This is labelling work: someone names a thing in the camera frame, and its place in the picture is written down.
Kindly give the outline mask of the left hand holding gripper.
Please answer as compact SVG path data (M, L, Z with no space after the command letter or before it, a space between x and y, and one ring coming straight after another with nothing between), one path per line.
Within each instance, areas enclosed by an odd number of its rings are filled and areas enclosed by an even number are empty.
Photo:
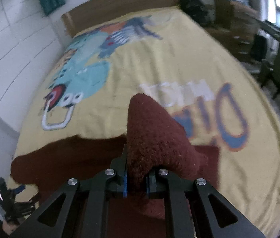
M0 221L0 237L10 237L17 228L18 225L14 222Z

